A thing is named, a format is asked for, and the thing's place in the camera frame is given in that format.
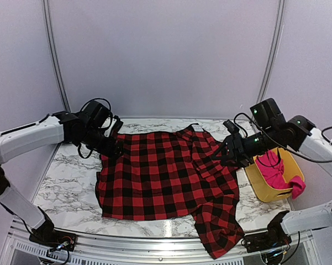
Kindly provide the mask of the red black plaid shirt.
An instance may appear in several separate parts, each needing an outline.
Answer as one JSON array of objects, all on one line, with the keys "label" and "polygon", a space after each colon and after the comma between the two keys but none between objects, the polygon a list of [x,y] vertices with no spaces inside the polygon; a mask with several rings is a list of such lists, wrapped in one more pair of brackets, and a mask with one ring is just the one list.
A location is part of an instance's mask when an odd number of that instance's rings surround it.
[{"label": "red black plaid shirt", "polygon": [[102,217],[154,221],[191,215],[211,258],[243,237],[236,220],[236,168],[212,159],[220,143],[198,124],[176,131],[119,134],[124,152],[102,156],[95,193]]}]

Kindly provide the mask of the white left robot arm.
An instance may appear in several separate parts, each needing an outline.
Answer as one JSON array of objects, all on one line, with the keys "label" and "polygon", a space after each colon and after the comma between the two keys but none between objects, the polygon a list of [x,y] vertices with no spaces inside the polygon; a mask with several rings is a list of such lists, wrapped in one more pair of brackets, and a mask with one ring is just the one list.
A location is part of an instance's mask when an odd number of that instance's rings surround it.
[{"label": "white left robot arm", "polygon": [[10,183],[2,165],[43,146],[60,143],[72,143],[77,148],[84,145],[90,152],[119,157],[122,143],[116,135],[123,122],[112,113],[110,104],[101,102],[100,98],[92,99],[79,112],[48,114],[39,121],[0,131],[0,204],[37,231],[38,238],[48,246],[59,240],[54,224]]}]

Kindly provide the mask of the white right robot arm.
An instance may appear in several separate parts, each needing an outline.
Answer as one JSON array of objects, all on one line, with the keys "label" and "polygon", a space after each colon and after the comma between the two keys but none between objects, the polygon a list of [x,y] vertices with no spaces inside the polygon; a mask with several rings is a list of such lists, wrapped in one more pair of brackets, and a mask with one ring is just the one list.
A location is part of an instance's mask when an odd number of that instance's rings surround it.
[{"label": "white right robot arm", "polygon": [[[254,157],[274,148],[282,148],[306,161],[317,163],[332,178],[332,141],[327,140],[307,118],[296,115],[286,120],[274,99],[263,100],[250,108],[249,121],[258,133],[242,137],[233,121],[223,124],[230,133],[211,158],[223,166],[244,168],[254,163]],[[332,200],[299,211],[277,214],[268,224],[262,242],[275,247],[284,235],[332,227]]]}]

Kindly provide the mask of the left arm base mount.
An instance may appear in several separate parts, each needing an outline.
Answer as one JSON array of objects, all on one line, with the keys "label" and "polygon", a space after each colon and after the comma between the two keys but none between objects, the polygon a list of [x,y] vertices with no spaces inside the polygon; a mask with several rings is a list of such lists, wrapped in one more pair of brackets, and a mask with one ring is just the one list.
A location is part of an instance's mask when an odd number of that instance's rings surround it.
[{"label": "left arm base mount", "polygon": [[73,251],[76,246],[77,235],[71,232],[53,230],[43,235],[36,231],[30,232],[29,240],[50,248],[50,251]]}]

